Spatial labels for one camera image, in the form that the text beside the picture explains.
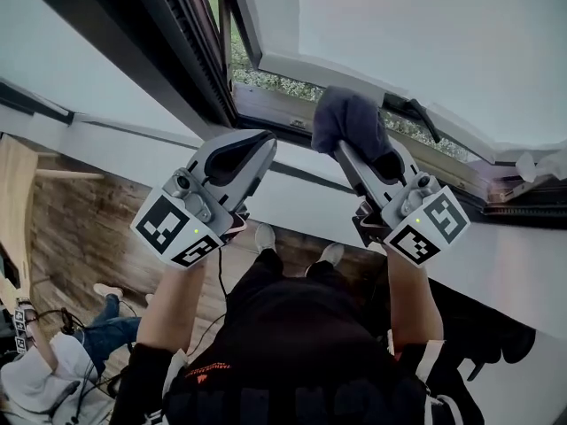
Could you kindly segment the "dark blue cleaning cloth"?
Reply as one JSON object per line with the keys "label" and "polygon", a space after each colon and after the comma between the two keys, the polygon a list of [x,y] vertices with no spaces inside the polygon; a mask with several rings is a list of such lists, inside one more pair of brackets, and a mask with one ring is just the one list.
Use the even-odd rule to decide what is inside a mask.
{"label": "dark blue cleaning cloth", "polygon": [[311,147],[336,158],[340,141],[372,164],[394,152],[377,103],[353,90],[329,86],[315,108]]}

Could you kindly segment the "green bushes outside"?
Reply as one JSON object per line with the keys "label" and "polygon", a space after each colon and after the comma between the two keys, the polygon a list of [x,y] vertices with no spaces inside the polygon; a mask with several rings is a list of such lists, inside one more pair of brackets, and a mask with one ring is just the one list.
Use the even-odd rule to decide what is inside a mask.
{"label": "green bushes outside", "polygon": [[[236,82],[280,92],[287,96],[296,97],[312,103],[318,101],[322,96],[324,88],[304,81],[285,78],[278,74],[256,70],[252,66],[251,60],[248,58],[244,42],[234,17],[231,16],[230,20],[232,77]],[[426,144],[461,162],[472,160],[472,154],[457,143],[451,142],[446,138],[443,138],[439,143],[435,143],[431,134],[424,127],[410,120],[406,120],[399,115],[384,110],[381,111],[381,116],[385,126],[396,133],[409,136],[419,143]]]}

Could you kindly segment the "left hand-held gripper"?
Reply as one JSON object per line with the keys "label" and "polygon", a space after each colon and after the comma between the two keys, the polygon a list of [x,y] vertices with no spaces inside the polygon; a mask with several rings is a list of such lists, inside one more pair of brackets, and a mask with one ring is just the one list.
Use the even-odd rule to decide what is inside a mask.
{"label": "left hand-held gripper", "polygon": [[[192,267],[247,228],[249,213],[242,203],[258,187],[276,148],[276,137],[259,129],[205,142],[188,169],[177,169],[163,186],[151,190],[130,229],[161,262]],[[222,180],[221,196],[228,197],[223,205],[196,178]]]}

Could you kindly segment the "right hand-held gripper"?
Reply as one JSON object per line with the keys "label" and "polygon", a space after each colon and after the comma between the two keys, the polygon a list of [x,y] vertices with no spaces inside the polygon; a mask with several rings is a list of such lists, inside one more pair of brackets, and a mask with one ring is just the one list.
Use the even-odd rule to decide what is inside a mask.
{"label": "right hand-held gripper", "polygon": [[334,155],[357,196],[366,200],[353,217],[363,244],[380,243],[422,267],[451,248],[470,220],[450,188],[440,186],[433,175],[419,173],[398,140],[391,139],[390,144],[397,179],[402,185],[409,183],[400,193],[398,182],[382,182],[347,142],[339,142]]}

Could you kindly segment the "dark wall trim strip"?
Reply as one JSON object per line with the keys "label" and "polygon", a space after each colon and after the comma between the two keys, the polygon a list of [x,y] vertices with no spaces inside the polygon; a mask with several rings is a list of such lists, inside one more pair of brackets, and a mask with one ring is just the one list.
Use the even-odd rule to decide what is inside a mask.
{"label": "dark wall trim strip", "polygon": [[[169,143],[192,150],[197,150],[203,144],[200,139],[195,137],[177,135],[157,129],[129,125],[104,118],[97,119],[86,113],[70,111],[65,107],[53,103],[49,99],[45,99],[31,91],[23,89],[2,77],[0,77],[0,104],[12,108],[15,111],[23,112],[27,115],[39,113],[45,117],[64,123],[67,126],[70,126],[74,122],[85,123],[99,128],[116,130],[126,134],[141,136],[154,141]],[[302,181],[311,182],[326,188],[353,194],[353,191],[349,187],[339,182],[323,179],[320,176],[305,172],[293,166],[287,166],[276,160],[271,163],[269,169],[279,174],[285,174],[293,178],[301,179]]]}

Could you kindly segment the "person's left forearm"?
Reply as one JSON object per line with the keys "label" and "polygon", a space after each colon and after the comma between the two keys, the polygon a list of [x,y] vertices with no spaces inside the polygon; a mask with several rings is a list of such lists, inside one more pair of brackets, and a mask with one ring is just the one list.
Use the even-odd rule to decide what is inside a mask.
{"label": "person's left forearm", "polygon": [[189,269],[166,266],[142,316],[135,351],[145,348],[171,353],[188,351],[205,277],[204,262]]}

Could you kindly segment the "person's black-clothed body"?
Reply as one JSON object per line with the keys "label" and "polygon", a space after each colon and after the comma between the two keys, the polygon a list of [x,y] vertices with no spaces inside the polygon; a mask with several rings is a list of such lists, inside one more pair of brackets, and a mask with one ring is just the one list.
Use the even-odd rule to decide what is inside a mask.
{"label": "person's black-clothed body", "polygon": [[484,425],[445,338],[401,353],[371,335],[327,262],[284,276],[259,254],[213,343],[133,350],[109,425]]}

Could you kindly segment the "crumpled white tissue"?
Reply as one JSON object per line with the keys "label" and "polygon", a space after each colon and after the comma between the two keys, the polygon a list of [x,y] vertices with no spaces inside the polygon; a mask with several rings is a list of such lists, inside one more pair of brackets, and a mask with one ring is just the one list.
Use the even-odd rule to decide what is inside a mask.
{"label": "crumpled white tissue", "polygon": [[567,179],[567,148],[547,155],[535,163],[530,153],[525,152],[516,162],[519,176],[526,182],[552,175],[558,180]]}

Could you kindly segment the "person's right white shoe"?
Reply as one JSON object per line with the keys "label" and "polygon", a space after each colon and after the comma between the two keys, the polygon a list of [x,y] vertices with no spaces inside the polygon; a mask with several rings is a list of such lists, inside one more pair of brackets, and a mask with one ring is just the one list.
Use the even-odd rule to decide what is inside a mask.
{"label": "person's right white shoe", "polygon": [[344,256],[345,246],[341,243],[331,243],[323,251],[318,263],[327,262],[336,267]]}

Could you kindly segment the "white window sash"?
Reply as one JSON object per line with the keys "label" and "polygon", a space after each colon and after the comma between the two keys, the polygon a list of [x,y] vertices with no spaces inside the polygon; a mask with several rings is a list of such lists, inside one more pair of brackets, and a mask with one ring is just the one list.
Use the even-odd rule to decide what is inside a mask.
{"label": "white window sash", "polygon": [[567,0],[235,0],[261,70],[415,99],[480,157],[567,147]]}

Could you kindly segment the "person's right forearm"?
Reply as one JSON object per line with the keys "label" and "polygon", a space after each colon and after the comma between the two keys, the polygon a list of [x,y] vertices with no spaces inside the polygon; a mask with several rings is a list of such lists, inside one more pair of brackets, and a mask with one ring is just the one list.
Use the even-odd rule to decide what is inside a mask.
{"label": "person's right forearm", "polygon": [[401,353],[407,345],[442,340],[443,322],[426,271],[388,246],[385,251],[394,350]]}

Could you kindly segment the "person's white shoe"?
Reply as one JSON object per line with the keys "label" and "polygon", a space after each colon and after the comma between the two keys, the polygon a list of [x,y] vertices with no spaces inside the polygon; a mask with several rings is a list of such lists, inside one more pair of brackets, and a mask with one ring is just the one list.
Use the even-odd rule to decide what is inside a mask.
{"label": "person's white shoe", "polygon": [[262,253],[265,250],[276,250],[276,234],[270,225],[261,223],[256,228],[254,238],[258,253]]}
{"label": "person's white shoe", "polygon": [[341,243],[331,243],[323,251],[318,263],[327,262],[336,267],[344,256],[345,246]]}

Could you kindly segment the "person's left white shoe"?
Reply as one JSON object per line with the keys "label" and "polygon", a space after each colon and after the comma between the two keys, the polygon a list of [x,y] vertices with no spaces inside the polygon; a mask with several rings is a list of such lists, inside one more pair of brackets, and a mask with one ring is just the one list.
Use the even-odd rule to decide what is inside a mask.
{"label": "person's left white shoe", "polygon": [[270,225],[261,223],[256,228],[254,238],[258,253],[262,253],[265,250],[276,250],[276,234]]}

